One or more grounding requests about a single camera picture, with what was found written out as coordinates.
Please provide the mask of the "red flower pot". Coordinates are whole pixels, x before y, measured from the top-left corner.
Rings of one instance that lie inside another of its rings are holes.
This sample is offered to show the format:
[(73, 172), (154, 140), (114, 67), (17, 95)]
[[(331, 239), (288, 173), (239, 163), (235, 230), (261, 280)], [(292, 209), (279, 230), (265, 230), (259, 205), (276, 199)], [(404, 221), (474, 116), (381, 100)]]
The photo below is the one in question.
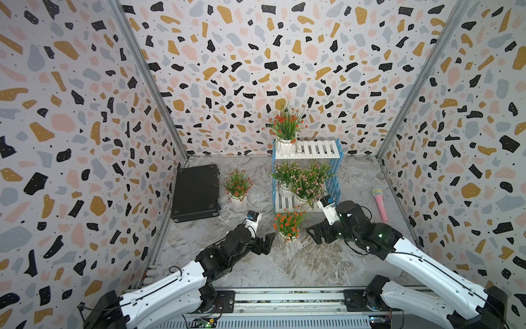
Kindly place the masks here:
[(253, 183), (245, 170), (235, 169), (227, 174), (223, 183), (229, 200), (235, 206), (242, 206), (246, 200)]
[(275, 215), (273, 227), (287, 241), (294, 241), (299, 238), (299, 227), (306, 218), (306, 215), (306, 212), (296, 209), (278, 213)]
[(275, 151), (283, 157), (290, 158), (297, 153), (299, 133), (306, 127), (304, 114), (287, 101), (264, 127), (275, 137)]

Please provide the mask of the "pink flower pot front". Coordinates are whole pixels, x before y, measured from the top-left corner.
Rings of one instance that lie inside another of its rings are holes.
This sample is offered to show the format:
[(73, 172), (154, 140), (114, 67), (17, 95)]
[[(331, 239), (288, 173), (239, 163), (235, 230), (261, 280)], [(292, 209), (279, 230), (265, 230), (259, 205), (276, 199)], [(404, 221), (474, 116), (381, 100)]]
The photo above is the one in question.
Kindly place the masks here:
[(317, 193), (315, 189), (311, 187), (307, 177), (308, 171), (302, 171), (301, 174), (297, 176), (297, 180), (293, 183), (292, 191), (302, 204), (308, 204), (309, 207), (314, 208), (315, 203), (322, 197), (324, 190), (321, 193)]

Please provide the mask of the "pink flower pot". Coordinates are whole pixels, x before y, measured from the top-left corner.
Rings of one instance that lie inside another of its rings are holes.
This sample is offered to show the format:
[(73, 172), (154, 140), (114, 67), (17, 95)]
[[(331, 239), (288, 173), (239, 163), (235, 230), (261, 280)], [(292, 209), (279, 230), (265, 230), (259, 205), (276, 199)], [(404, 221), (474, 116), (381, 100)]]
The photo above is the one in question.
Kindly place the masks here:
[(315, 203), (322, 197), (324, 190), (321, 193), (317, 193), (315, 189), (311, 187), (307, 177), (308, 171), (302, 171), (301, 174), (297, 176), (297, 180), (293, 183), (292, 191), (302, 204), (308, 204), (309, 207), (314, 208)]
[(285, 161), (275, 165), (272, 177), (277, 181), (278, 192), (282, 197), (292, 198), (294, 196), (292, 186), (302, 170), (302, 166), (295, 162)]
[(310, 185), (317, 193), (324, 190), (325, 182), (334, 176), (330, 163), (314, 161), (310, 164), (307, 174)]

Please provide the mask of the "pink flower pot back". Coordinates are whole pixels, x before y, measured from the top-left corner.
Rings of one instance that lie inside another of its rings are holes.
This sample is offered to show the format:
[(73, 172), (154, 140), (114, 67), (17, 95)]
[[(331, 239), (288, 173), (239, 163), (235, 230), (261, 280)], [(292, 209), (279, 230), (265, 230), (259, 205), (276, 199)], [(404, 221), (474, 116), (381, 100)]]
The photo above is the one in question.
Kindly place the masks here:
[(275, 165), (272, 177), (277, 181), (278, 192), (282, 197), (292, 198), (294, 196), (292, 186), (302, 170), (302, 166), (295, 162), (285, 161)]

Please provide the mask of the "blue white wooden rack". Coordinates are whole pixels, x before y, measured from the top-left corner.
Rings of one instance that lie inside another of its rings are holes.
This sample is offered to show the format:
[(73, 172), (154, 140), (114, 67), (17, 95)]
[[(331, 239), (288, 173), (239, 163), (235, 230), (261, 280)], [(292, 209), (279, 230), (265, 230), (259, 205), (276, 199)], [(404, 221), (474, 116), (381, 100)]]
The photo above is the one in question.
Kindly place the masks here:
[(273, 143), (273, 208), (275, 212), (321, 212), (324, 196), (339, 202), (337, 173), (343, 159), (341, 142), (292, 141)]

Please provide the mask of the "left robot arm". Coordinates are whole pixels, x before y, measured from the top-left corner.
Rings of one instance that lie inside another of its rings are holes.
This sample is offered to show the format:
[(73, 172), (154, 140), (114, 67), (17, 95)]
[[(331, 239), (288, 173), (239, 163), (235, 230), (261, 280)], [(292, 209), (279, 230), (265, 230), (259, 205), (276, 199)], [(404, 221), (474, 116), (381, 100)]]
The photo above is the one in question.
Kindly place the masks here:
[(120, 296), (106, 293), (90, 309), (83, 327), (155, 328), (182, 315), (208, 312), (217, 296), (214, 281), (230, 273), (246, 255), (270, 253), (275, 234), (256, 233), (254, 222), (241, 223), (173, 274)]

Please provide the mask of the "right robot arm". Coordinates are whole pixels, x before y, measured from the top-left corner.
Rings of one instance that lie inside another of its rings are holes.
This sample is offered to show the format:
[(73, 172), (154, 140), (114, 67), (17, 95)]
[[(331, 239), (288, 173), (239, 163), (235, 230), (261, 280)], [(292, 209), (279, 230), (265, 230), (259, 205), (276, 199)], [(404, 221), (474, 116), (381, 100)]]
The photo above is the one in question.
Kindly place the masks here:
[(360, 256), (376, 256), (409, 273), (432, 294), (398, 285), (376, 275), (362, 301), (372, 311), (383, 307), (409, 311), (441, 328), (507, 328), (508, 296), (498, 287), (484, 288), (426, 255), (392, 226), (373, 223), (353, 201), (318, 202), (325, 219), (307, 228), (316, 244), (341, 240)]

